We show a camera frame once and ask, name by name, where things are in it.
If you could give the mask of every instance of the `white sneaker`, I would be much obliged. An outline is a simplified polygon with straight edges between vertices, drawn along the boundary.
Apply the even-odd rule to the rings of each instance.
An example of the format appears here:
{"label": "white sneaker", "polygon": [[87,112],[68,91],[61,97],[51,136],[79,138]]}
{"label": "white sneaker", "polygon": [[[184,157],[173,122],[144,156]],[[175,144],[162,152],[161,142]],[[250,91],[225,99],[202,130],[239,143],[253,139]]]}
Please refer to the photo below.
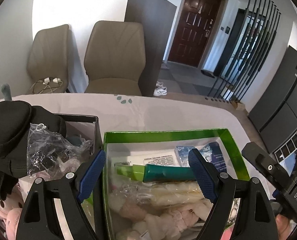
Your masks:
{"label": "white sneaker", "polygon": [[164,87],[164,83],[163,82],[156,82],[156,87],[157,88],[162,88],[162,89],[165,89],[166,87]]}
{"label": "white sneaker", "polygon": [[155,97],[165,96],[165,95],[167,95],[167,89],[166,89],[166,87],[165,87],[165,89],[163,89],[163,88],[156,88],[154,90],[154,96]]}

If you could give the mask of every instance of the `blue gripper pad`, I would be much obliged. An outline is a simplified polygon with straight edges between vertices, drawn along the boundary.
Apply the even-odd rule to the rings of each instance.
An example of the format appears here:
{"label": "blue gripper pad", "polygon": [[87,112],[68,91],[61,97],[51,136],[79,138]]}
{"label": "blue gripper pad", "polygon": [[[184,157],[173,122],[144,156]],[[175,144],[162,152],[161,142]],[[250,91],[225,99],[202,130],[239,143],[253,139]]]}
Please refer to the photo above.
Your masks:
{"label": "blue gripper pad", "polygon": [[212,203],[215,203],[218,196],[215,192],[214,182],[204,167],[204,163],[209,164],[204,160],[204,157],[197,149],[193,149],[188,153],[188,163],[196,177],[196,181],[200,186],[205,198],[208,198]]}
{"label": "blue gripper pad", "polygon": [[81,179],[79,194],[77,196],[77,201],[82,203],[84,199],[90,197],[94,186],[98,180],[99,175],[101,174],[106,161],[106,153],[101,150],[93,162],[88,167],[87,171],[85,172],[84,177]]}

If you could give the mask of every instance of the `pink plush toy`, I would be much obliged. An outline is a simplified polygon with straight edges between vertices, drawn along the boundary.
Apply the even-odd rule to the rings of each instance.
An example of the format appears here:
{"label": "pink plush toy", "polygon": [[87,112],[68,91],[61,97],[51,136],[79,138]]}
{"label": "pink plush toy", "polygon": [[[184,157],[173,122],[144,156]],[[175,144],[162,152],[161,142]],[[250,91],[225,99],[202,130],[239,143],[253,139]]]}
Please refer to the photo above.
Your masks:
{"label": "pink plush toy", "polygon": [[0,220],[6,225],[6,235],[8,240],[15,240],[18,220],[22,212],[24,202],[17,186],[4,201],[0,200]]}

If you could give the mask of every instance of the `screw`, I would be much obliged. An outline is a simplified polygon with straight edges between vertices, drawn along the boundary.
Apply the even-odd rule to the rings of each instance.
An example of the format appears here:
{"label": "screw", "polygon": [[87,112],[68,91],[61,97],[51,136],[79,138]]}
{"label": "screw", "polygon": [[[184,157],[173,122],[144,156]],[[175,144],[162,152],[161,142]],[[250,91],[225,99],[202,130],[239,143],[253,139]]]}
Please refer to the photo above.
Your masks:
{"label": "screw", "polygon": [[35,180],[35,183],[36,184],[40,184],[42,182],[42,178],[37,178],[36,180]]}
{"label": "screw", "polygon": [[71,179],[71,178],[74,177],[74,173],[73,173],[73,172],[69,172],[68,174],[65,175],[65,177],[66,177],[67,179]]}
{"label": "screw", "polygon": [[220,175],[220,177],[222,179],[227,179],[228,178],[228,174],[226,172],[221,172],[219,175]]}
{"label": "screw", "polygon": [[254,182],[255,184],[258,184],[258,183],[259,183],[259,179],[256,178],[256,177],[253,177],[253,178],[252,178],[252,182]]}

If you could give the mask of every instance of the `chair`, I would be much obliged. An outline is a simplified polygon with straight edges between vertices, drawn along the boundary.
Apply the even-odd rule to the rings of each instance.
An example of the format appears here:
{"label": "chair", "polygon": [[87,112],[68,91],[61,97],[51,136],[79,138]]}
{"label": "chair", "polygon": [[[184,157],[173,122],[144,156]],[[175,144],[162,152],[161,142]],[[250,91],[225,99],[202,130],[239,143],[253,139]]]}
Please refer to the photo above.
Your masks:
{"label": "chair", "polygon": [[85,93],[142,96],[138,87],[145,67],[142,25],[97,22],[87,45],[84,67],[89,77]]}
{"label": "chair", "polygon": [[[34,85],[28,94],[64,93],[68,87],[68,33],[69,25],[64,24],[40,30],[33,41],[27,71]],[[50,78],[48,87],[43,84]],[[60,78],[56,83],[53,78]]]}

